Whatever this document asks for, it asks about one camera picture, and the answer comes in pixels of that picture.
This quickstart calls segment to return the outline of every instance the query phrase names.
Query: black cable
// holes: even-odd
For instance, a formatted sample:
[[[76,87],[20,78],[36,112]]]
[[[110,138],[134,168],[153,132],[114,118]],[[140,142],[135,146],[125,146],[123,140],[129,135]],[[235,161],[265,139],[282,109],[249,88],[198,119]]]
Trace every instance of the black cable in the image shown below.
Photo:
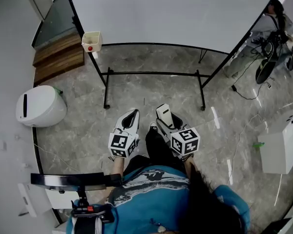
[[[265,81],[263,84],[265,84],[265,83],[268,85],[268,89],[270,89],[272,87],[269,82]]]
[[[253,47],[253,48],[251,49],[250,53],[253,54],[254,56],[256,56],[256,55],[259,53],[256,49],[257,49],[260,45],[261,45],[261,44],[257,45],[256,47]]]
[[[257,60],[257,58],[260,56],[261,54],[258,53],[257,57],[250,63],[250,65],[244,70],[243,74],[234,82],[234,84],[236,84],[236,82],[244,75],[244,73],[248,70],[248,68]]]
[[[272,79],[273,81],[275,81],[275,79],[274,79],[274,78],[272,78],[271,76],[269,76],[267,80],[269,80],[269,79]]]
[[[256,95],[255,98],[246,98],[246,97],[244,97],[243,95],[241,95],[238,91],[236,91],[236,93],[237,93],[239,96],[241,96],[242,98],[244,98],[244,99],[256,99],[256,98],[259,96],[259,90],[261,89],[262,85],[264,85],[264,83],[262,83],[262,84],[260,85],[260,87],[259,87],[259,89],[258,89],[258,92],[257,92],[257,95]]]

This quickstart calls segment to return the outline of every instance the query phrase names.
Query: white box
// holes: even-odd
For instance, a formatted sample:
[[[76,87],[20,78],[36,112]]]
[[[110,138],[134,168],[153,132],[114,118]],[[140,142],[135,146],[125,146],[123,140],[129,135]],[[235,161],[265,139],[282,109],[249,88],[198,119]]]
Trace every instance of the white box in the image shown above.
[[[199,145],[200,136],[194,127],[170,135],[170,147],[182,156],[197,152]]]
[[[288,174],[293,166],[293,110],[284,113],[258,136],[263,172]]]
[[[86,52],[98,52],[102,46],[102,34],[100,31],[85,32],[82,38],[82,46]]]
[[[59,191],[46,189],[50,203],[53,209],[72,209],[72,202],[79,199],[77,192],[66,191],[63,194]]]
[[[108,149],[112,156],[128,158],[136,146],[136,138],[131,135],[109,134]]]

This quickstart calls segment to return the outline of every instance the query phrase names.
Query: strap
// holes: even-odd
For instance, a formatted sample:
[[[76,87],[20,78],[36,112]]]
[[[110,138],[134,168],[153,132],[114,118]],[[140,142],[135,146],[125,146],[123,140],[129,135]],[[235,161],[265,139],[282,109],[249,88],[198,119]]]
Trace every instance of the strap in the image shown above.
[[[273,20],[273,23],[274,23],[276,29],[279,29],[277,21],[275,20],[275,18],[273,16],[271,16],[271,15],[268,15],[268,14],[267,14],[267,16],[269,16]]]

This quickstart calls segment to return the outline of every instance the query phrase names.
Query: wooden step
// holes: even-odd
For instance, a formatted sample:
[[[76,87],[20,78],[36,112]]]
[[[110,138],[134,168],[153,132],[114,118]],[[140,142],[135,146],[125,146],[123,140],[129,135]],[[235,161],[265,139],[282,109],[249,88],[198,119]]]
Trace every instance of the wooden step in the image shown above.
[[[73,49],[36,68],[34,85],[84,65],[84,49]]]
[[[81,47],[81,38],[78,33],[72,33],[65,36],[44,48],[38,50],[35,54],[33,66],[39,68],[44,62],[61,56],[63,53]]]

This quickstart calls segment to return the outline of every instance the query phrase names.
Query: black pants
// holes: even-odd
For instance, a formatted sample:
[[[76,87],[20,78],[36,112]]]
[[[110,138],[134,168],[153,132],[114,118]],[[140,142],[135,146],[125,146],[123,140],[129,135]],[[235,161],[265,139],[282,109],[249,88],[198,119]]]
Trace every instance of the black pants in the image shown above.
[[[163,137],[154,129],[150,129],[146,135],[146,149],[150,158],[141,155],[135,156],[130,160],[124,175],[136,169],[152,165],[170,166],[186,173],[183,162],[178,157],[174,157],[172,150],[166,145]]]

